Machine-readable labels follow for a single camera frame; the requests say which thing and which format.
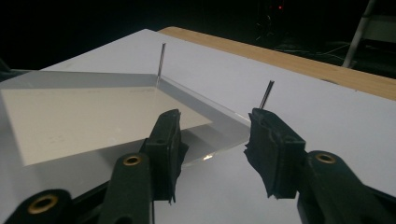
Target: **white tabletop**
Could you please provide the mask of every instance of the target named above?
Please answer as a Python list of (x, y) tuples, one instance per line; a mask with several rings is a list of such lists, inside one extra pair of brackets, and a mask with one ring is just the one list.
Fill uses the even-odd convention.
[[(307, 142), (306, 151), (330, 151), (364, 184), (396, 195), (394, 101), (149, 30), (44, 70), (155, 74), (162, 43), (163, 76), (245, 118), (274, 80), (266, 109)], [(266, 198), (244, 149), (234, 147), (186, 167), (177, 181), (177, 202), (156, 203), (157, 222), (299, 223), (296, 200)]]

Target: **table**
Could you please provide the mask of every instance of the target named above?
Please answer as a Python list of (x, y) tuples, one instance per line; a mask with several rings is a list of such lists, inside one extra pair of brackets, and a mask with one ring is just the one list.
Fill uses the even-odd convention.
[(223, 50), (262, 63), (269, 63), (310, 77), (329, 80), (354, 90), (364, 91), (390, 100), (396, 100), (396, 79), (368, 74), (328, 63), (316, 62), (294, 55), (259, 48), (213, 35), (205, 35), (178, 27), (167, 27), (160, 30), (159, 33), (213, 49)]
[[(197, 34), (179, 28), (168, 28), (161, 32), (184, 34), (185, 37), (201, 39), (206, 44), (222, 48), (252, 52), (258, 58), (269, 58), (270, 63), (253, 60), (252, 56), (239, 56), (217, 49), (174, 38), (170, 35), (143, 30), (45, 68), (46, 71), (95, 72), (121, 74), (155, 74), (158, 71), (163, 42), (166, 45), (163, 62), (163, 76), (179, 85), (195, 91), (202, 97), (232, 110), (241, 118), (247, 118), (253, 107), (259, 106), (269, 80), (275, 85), (266, 109), (278, 114), (306, 142), (306, 151), (324, 150), (342, 157), (357, 176), (368, 186), (396, 195), (396, 104), (394, 100), (367, 93), (385, 88), (385, 93), (394, 92), (392, 80), (372, 76), (324, 63), (260, 49), (217, 37)], [(304, 75), (314, 75), (315, 71), (327, 76), (340, 85)], [(342, 82), (342, 74), (347, 78)], [(347, 83), (356, 84), (358, 74), (361, 87), (346, 88)], [(29, 84), (21, 76), (15, 81)], [(0, 135), (1, 157), (7, 159), (7, 151), (18, 150), (9, 121), (4, 112), (1, 116)], [(189, 166), (185, 166), (177, 181), (177, 203), (156, 202), (158, 223), (296, 223), (299, 215), (295, 200), (267, 199), (260, 176), (248, 164), (244, 145), (223, 150), (217, 156)], [(42, 189), (65, 188), (80, 185), (84, 188), (70, 190), (73, 197), (86, 189), (101, 184), (91, 182), (95, 169), (87, 166), (87, 158), (79, 158), (80, 163), (70, 169), (75, 175), (61, 180), (50, 180), (52, 174), (40, 165), (36, 172), (26, 176), (34, 184), (10, 186), (5, 183), (13, 176), (7, 175), (8, 167), (0, 162), (0, 218), (5, 219), (12, 207), (19, 203), (21, 196), (14, 197), (18, 189), (26, 189), (31, 195)], [(95, 174), (101, 180), (109, 178), (111, 158), (104, 158), (108, 167)]]

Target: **paper sheet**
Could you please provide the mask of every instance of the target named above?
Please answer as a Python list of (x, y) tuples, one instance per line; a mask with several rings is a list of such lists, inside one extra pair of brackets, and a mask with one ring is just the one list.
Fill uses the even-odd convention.
[(180, 128), (211, 121), (154, 87), (2, 90), (25, 165), (149, 137), (158, 116)]

